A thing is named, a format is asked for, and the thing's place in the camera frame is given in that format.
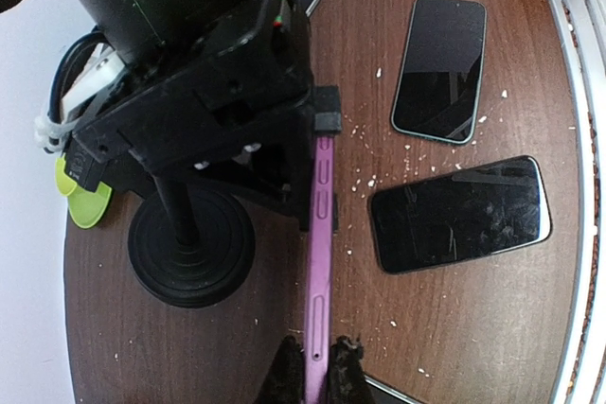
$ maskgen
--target black pole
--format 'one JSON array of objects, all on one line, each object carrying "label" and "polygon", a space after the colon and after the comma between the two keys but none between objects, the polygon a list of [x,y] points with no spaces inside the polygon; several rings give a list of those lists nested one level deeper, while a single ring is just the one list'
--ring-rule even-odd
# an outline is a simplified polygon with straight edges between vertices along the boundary
[{"label": "black pole", "polygon": [[153,179],[177,241],[182,246],[195,246],[200,241],[200,233],[191,209],[187,186],[158,177]]}]

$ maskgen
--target black round base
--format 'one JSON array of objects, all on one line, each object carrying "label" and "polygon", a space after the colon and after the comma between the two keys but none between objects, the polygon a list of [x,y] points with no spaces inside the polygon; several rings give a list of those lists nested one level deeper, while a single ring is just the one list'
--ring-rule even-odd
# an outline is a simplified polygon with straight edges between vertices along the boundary
[{"label": "black round base", "polygon": [[181,247],[158,194],[134,215],[129,257],[141,284],[175,307],[208,307],[241,286],[255,256],[255,231],[244,207],[229,195],[189,189],[200,231],[195,248]]}]

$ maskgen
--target green plastic object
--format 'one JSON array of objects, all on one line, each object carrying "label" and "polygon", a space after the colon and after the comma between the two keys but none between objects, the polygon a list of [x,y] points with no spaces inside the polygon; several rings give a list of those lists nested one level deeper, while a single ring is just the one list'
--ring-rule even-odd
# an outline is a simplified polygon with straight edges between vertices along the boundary
[{"label": "green plastic object", "polygon": [[65,158],[55,163],[55,181],[59,192],[67,197],[69,216],[80,229],[95,227],[105,215],[112,199],[112,188],[101,182],[97,191],[91,193],[80,187],[65,174]]}]

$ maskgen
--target white wall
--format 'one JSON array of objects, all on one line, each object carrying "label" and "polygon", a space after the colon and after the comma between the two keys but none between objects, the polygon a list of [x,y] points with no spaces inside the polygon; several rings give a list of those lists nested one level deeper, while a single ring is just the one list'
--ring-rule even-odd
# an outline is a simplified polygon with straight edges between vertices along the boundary
[{"label": "white wall", "polygon": [[66,47],[93,23],[77,0],[0,14],[0,402],[74,402],[63,304],[66,201],[33,119]]}]

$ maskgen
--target wooden table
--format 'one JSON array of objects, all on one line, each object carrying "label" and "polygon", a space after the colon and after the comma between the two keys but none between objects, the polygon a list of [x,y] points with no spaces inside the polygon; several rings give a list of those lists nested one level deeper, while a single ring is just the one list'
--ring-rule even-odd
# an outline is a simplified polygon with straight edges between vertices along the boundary
[{"label": "wooden table", "polygon": [[[479,111],[488,119],[475,145],[456,149],[389,126],[414,0],[323,0],[312,18],[317,81],[341,87],[345,117],[337,141],[333,333],[360,336],[367,372],[427,403],[542,403],[556,378],[574,288],[576,121],[546,0],[476,1],[489,15]],[[387,188],[521,154],[534,156],[543,172],[553,218],[548,241],[425,272],[381,272],[368,180],[376,175]],[[258,247],[248,280],[215,307],[183,310],[152,298],[130,269],[126,237],[138,204],[116,198],[92,232],[68,226],[77,402],[251,402],[281,338],[301,330],[304,236],[293,220],[262,217],[249,206]]]}]

